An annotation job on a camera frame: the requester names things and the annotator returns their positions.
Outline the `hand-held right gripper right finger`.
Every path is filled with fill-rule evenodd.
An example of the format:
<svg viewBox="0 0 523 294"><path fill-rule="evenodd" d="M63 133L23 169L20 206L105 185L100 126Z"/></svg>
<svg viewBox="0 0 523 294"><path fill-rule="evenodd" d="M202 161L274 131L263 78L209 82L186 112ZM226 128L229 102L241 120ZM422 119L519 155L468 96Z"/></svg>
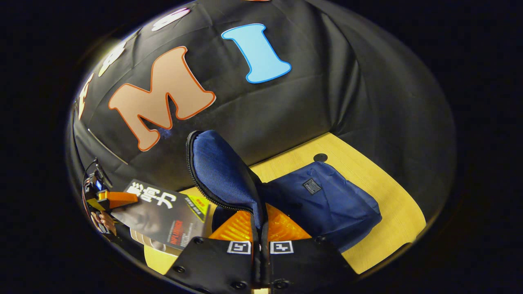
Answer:
<svg viewBox="0 0 523 294"><path fill-rule="evenodd" d="M267 238L261 285L269 294L329 294L358 275L325 238L312 238L289 216L266 205Z"/></svg>

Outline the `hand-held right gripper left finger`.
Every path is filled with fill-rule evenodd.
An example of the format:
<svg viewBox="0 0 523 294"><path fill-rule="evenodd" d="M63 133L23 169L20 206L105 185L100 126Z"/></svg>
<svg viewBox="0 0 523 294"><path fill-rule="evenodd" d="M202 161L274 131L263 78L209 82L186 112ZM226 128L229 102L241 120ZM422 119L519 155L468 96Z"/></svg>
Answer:
<svg viewBox="0 0 523 294"><path fill-rule="evenodd" d="M252 294L260 287L260 252L251 214L237 212L209 238L195 237L166 277L193 292Z"/></svg>

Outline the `black book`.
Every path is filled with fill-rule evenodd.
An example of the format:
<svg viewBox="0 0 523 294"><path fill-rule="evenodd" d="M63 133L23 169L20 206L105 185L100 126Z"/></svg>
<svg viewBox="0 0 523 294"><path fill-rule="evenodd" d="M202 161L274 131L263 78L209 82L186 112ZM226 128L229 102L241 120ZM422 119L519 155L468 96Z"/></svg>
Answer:
<svg viewBox="0 0 523 294"><path fill-rule="evenodd" d="M133 179L126 192L138 196L111 214L127 227L176 249L185 249L194 237L204 237L210 202L200 195L170 191Z"/></svg>

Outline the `white bookshelf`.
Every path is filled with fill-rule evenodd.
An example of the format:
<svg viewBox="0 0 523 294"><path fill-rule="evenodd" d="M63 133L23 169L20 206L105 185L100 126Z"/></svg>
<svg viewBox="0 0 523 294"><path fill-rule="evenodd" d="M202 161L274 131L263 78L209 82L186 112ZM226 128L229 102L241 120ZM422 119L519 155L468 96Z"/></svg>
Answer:
<svg viewBox="0 0 523 294"><path fill-rule="evenodd" d="M155 250L158 250L158 251L161 251L163 253L167 253L167 254L170 254L173 256L179 256L181 254L181 252L183 251L182 249L176 249L176 248L168 246L162 242L159 242L159 241L153 240L147 236L144 236L142 233L139 233L134 229L130 228L129 231L130 231L131 238L134 241L136 241L144 246L149 246Z"/></svg>

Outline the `blue schoolbag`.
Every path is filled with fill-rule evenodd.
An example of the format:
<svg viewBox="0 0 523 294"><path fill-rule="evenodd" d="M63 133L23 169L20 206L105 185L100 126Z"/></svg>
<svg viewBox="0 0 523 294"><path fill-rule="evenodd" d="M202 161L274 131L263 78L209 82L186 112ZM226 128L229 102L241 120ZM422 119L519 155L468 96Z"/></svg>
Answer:
<svg viewBox="0 0 523 294"><path fill-rule="evenodd" d="M264 183L215 130L191 132L186 152L189 175L204 197L221 209L249 213L258 231L271 205L343 252L382 220L378 202L325 162Z"/></svg>

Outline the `black backdrop cloth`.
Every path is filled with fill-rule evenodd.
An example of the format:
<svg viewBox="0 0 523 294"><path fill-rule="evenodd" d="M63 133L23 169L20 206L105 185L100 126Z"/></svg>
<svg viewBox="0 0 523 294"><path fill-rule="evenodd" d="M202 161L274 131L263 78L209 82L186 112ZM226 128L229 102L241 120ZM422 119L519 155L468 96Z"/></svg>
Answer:
<svg viewBox="0 0 523 294"><path fill-rule="evenodd" d="M69 111L65 158L73 199L98 158L114 186L133 178L170 190L193 185L186 139L215 129L252 165L330 132L372 160L414 199L425 221L439 216L453 185L456 127L428 67L401 41L327 0L195 0L189 13L154 31L169 13L124 38L121 56L101 65ZM186 62L215 101L138 149L110 97L125 83L148 91L153 62L187 48Z"/></svg>

